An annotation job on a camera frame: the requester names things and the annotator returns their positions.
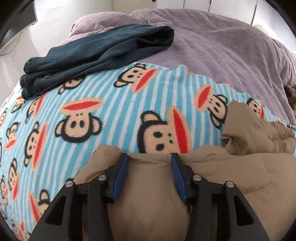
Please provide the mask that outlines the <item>tan puffer jacket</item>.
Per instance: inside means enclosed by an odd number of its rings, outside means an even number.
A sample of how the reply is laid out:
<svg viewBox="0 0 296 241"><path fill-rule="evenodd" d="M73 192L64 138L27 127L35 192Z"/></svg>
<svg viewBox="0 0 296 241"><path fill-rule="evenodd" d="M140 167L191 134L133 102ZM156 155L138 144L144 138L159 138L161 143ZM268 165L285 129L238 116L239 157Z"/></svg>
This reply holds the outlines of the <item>tan puffer jacket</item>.
<svg viewBox="0 0 296 241"><path fill-rule="evenodd" d="M131 154L113 240L281 240L295 221L295 135L230 103L225 147Z"/></svg>

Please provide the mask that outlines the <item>blue monkey print blanket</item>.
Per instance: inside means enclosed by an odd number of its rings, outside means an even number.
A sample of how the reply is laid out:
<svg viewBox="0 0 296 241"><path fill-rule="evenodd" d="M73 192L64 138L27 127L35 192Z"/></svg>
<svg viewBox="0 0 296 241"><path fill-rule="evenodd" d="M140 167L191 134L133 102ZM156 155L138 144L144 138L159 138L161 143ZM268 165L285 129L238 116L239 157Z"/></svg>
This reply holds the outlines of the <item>blue monkey print blanket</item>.
<svg viewBox="0 0 296 241"><path fill-rule="evenodd" d="M271 137L277 151L295 153L295 127L248 93L196 75L132 63L75 77L33 100L16 86L1 106L1 218L17 240L31 232L62 185L98 145L131 153L187 153L222 138L232 101L250 107L270 128L246 118L240 130Z"/></svg>

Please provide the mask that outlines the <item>beige chunky knit throw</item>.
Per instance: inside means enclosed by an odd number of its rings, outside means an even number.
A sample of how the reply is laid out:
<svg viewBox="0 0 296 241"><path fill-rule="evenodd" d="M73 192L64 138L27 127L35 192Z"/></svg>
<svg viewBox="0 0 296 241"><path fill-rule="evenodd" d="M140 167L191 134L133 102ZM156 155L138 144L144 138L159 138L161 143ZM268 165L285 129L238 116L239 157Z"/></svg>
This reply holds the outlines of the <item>beige chunky knit throw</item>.
<svg viewBox="0 0 296 241"><path fill-rule="evenodd" d="M293 111L295 111L295 102L296 102L296 90L294 87L290 85L286 85L284 87L286 97L288 99L288 103Z"/></svg>

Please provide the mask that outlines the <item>purple quilted duvet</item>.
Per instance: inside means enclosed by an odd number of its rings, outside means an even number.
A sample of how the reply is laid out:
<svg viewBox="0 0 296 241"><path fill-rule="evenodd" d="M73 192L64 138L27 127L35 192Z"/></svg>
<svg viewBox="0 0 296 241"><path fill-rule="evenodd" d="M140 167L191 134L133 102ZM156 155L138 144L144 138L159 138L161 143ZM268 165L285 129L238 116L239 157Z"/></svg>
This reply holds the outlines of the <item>purple quilted duvet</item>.
<svg viewBox="0 0 296 241"><path fill-rule="evenodd" d="M76 20L67 41L128 24L169 26L175 32L170 48L143 59L166 68L187 66L193 73L260 100L272 114L294 125L295 116L284 87L295 85L295 57L278 40L244 22L194 9L115 11Z"/></svg>

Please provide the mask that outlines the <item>dark teal folded jeans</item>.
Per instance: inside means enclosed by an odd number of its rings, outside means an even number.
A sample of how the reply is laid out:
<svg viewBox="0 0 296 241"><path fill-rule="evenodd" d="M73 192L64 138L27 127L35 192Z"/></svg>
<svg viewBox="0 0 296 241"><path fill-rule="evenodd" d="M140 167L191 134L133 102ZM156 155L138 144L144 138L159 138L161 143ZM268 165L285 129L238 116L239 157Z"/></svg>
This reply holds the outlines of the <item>dark teal folded jeans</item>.
<svg viewBox="0 0 296 241"><path fill-rule="evenodd" d="M35 98L75 77L144 59L170 48L173 40L169 26L131 24L53 47L46 56L25 63L22 98Z"/></svg>

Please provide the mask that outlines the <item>dark wall monitor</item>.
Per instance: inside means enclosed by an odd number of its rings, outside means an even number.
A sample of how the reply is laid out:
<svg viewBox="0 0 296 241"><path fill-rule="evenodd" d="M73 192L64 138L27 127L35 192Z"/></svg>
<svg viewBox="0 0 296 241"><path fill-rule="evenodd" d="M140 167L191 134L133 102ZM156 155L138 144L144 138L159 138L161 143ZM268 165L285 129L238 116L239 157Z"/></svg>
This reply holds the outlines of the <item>dark wall monitor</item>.
<svg viewBox="0 0 296 241"><path fill-rule="evenodd" d="M34 0L1 0L1 50L37 21Z"/></svg>

